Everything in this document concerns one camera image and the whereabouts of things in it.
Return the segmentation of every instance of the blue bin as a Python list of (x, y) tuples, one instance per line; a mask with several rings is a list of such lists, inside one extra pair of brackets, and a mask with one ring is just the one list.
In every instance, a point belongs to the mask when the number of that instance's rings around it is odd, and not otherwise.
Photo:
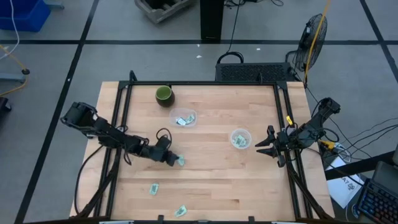
[[(12, 5), (18, 31), (38, 32), (50, 15), (43, 0), (12, 0)], [(0, 29), (14, 30), (10, 0), (0, 0)]]

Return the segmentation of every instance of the clear plastic bowl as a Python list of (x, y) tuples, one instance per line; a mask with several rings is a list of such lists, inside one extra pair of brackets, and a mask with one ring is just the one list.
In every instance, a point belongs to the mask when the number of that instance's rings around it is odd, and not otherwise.
[[(233, 144), (233, 141), (234, 141), (235, 137), (236, 137), (236, 136), (239, 136), (239, 135), (241, 135), (242, 137), (244, 137), (244, 138), (246, 139), (246, 145), (244, 145), (243, 147), (236, 147), (236, 146)], [(239, 129), (237, 129), (237, 130), (235, 130), (235, 131), (232, 132), (230, 140), (231, 140), (231, 144), (232, 144), (235, 148), (237, 148), (237, 149), (245, 149), (245, 148), (247, 148), (247, 147), (250, 146), (250, 143), (251, 143), (251, 135), (250, 135), (249, 131), (246, 131), (245, 129), (239, 128)]]
[[(182, 119), (187, 119), (190, 115), (194, 115), (195, 119), (192, 121), (192, 123), (187, 124), (187, 125), (179, 125), (177, 124), (177, 119), (182, 118)], [(183, 127), (183, 128), (191, 128), (196, 125), (198, 120), (198, 114), (196, 111), (191, 110), (191, 109), (186, 109), (186, 108), (174, 108), (170, 111), (169, 114), (169, 121), (170, 124), (178, 127)]]

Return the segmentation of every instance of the green cup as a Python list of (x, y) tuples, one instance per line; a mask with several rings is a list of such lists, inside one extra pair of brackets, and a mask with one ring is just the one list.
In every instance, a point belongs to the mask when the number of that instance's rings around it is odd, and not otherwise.
[(168, 86), (161, 86), (156, 90), (156, 102), (163, 107), (169, 107), (174, 103), (174, 93)]

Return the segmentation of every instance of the wooden table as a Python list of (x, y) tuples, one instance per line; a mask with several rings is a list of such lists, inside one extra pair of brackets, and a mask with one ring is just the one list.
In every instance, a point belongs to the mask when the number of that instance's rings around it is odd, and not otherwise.
[[(96, 105), (98, 114), (108, 121), (112, 117), (117, 86), (118, 82), (104, 82)], [(165, 220), (245, 221), (248, 216), (254, 216), (256, 221), (295, 220), (286, 168), (278, 168), (276, 159), (256, 152), (254, 147), (267, 137), (268, 125), (279, 130), (271, 86), (173, 86), (173, 108), (190, 108), (198, 113), (194, 128), (170, 125), (170, 109), (161, 108), (155, 101), (158, 87), (133, 86), (127, 133), (149, 138), (150, 143), (155, 144), (156, 132), (164, 127), (170, 129), (173, 137), (170, 150), (183, 154), (186, 164), (169, 167), (131, 156), (132, 166), (129, 166), (122, 160), (112, 219), (156, 220), (158, 215), (164, 215)], [(295, 122), (301, 125), (310, 119), (303, 85), (288, 83), (288, 88)], [(235, 149), (229, 141), (229, 135), (237, 128), (251, 133), (251, 146), (245, 150)], [(96, 139), (89, 140), (85, 158), (97, 147)], [(82, 172), (80, 209), (98, 188), (104, 152), (95, 155)], [(319, 155), (303, 151), (302, 160), (308, 189), (325, 211), (334, 216)], [(156, 196), (149, 193), (153, 183), (160, 185)], [(305, 216), (298, 188), (297, 192), (300, 211)], [(175, 218), (174, 211), (181, 205), (185, 205), (188, 212)]]

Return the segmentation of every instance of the gray floor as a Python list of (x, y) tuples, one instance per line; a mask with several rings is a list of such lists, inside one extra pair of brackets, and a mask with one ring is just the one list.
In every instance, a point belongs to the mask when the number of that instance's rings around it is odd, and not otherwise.
[[(21, 32), (26, 40), (78, 40), (93, 0), (64, 1), (65, 10), (52, 11), (39, 33)], [(322, 13), (325, 0), (284, 0), (276, 7), (266, 0), (239, 10), (235, 39), (299, 40), (308, 19)], [(386, 40), (398, 40), (395, 0), (366, 0)], [(229, 39), (236, 9), (224, 10), (223, 39)], [(196, 4), (159, 25), (153, 25), (132, 0), (100, 0), (88, 33), (90, 40), (193, 40), (200, 38)], [(377, 40), (359, 0), (334, 0), (327, 14), (328, 40)], [(15, 39), (0, 30), (1, 40)], [(15, 51), (31, 70), (23, 90), (8, 95), (13, 110), (0, 125), (0, 222), (12, 223), (43, 145), (76, 45), (20, 45)], [(234, 45), (245, 62), (281, 62), (295, 45)], [(398, 45), (389, 45), (398, 58)], [(101, 82), (125, 80), (134, 70), (139, 80), (214, 80), (215, 62), (228, 45), (85, 45), (63, 106), (73, 101), (95, 105)], [(225, 62), (236, 62), (226, 58)], [(9, 58), (0, 72), (18, 73)], [(0, 92), (17, 83), (1, 82)], [(334, 120), (352, 136), (397, 116), (398, 83), (380, 45), (326, 45), (309, 73), (309, 89), (320, 99), (341, 104)], [(307, 96), (310, 107), (315, 102)], [(336, 129), (334, 124), (327, 127)], [(397, 131), (365, 147), (372, 156), (395, 149)], [(73, 186), (83, 159), (86, 139), (58, 124), (25, 221), (66, 218)], [(356, 157), (366, 158), (357, 153)]]

